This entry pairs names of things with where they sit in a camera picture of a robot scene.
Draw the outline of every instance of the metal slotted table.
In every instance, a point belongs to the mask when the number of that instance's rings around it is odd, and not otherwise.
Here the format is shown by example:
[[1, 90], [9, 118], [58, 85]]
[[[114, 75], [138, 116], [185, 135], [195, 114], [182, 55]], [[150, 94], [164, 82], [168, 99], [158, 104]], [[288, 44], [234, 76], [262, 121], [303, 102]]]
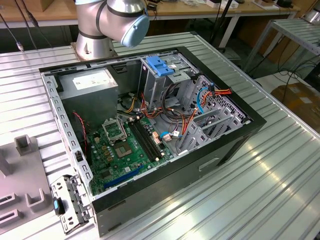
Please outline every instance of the metal slotted table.
[[[185, 46], [267, 123], [226, 164], [104, 239], [313, 239], [320, 229], [320, 136], [198, 35], [146, 37], [119, 55]], [[69, 46], [0, 55], [0, 144], [36, 137], [48, 181], [72, 173], [38, 68], [76, 62]], [[1, 239], [98, 239], [91, 221], [65, 236], [50, 212]]]
[[305, 48], [305, 50], [302, 51], [300, 56], [297, 58], [298, 61], [302, 59], [307, 51], [310, 51], [315, 55], [320, 55], [320, 26], [312, 25], [311, 23], [308, 23], [300, 18], [271, 20], [265, 27], [263, 33], [256, 42], [251, 53], [249, 54], [243, 71], [246, 72], [248, 70], [248, 67], [250, 66], [255, 55], [264, 43], [271, 29], [277, 30], [278, 34], [270, 44], [269, 48], [265, 51], [264, 56], [274, 48], [282, 35], [290, 38], [291, 40], [295, 41], [297, 44]]

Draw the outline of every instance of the green motherboard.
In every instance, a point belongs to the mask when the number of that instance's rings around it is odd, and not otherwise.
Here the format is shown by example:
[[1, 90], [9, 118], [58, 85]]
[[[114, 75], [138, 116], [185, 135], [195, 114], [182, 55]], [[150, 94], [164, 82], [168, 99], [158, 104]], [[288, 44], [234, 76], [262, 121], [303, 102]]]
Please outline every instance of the green motherboard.
[[[147, 133], [155, 131], [147, 118], [140, 119], [139, 124]], [[100, 194], [108, 187], [128, 180], [132, 176], [150, 170], [173, 158], [167, 146], [161, 143], [154, 145], [161, 152], [162, 157], [159, 160], [150, 160], [148, 153], [146, 154], [141, 147], [128, 122], [125, 122], [123, 126], [127, 135], [126, 141], [120, 140], [114, 145], [109, 143], [102, 127], [87, 135], [91, 143], [89, 151], [91, 151], [90, 169], [93, 173], [93, 179], [90, 186], [93, 195]], [[117, 124], [110, 125], [107, 131], [109, 137], [121, 132]], [[154, 140], [152, 135], [149, 134], [148, 137], [152, 141]]]

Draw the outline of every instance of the motherboard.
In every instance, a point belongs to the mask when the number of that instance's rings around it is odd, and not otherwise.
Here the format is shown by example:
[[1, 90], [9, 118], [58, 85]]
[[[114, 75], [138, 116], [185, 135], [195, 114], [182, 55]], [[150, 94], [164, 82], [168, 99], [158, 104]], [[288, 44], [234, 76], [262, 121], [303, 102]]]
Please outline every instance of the motherboard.
[[147, 118], [110, 124], [89, 133], [93, 195], [103, 193], [133, 176], [146, 172], [173, 158]]

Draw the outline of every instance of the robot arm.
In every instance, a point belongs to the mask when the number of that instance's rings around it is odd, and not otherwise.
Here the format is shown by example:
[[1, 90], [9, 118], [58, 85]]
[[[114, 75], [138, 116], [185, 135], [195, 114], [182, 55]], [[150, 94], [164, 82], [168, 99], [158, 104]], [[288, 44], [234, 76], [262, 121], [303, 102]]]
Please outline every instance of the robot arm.
[[84, 60], [115, 54], [112, 40], [137, 46], [149, 28], [141, 0], [76, 0], [79, 35], [76, 52]]

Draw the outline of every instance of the blue latch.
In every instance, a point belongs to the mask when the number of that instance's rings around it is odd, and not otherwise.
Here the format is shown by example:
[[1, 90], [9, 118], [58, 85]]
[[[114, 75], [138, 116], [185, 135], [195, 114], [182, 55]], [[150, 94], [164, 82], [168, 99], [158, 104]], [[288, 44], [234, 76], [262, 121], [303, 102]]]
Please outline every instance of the blue latch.
[[146, 61], [160, 77], [175, 73], [175, 71], [169, 68], [165, 61], [158, 56], [148, 56]]

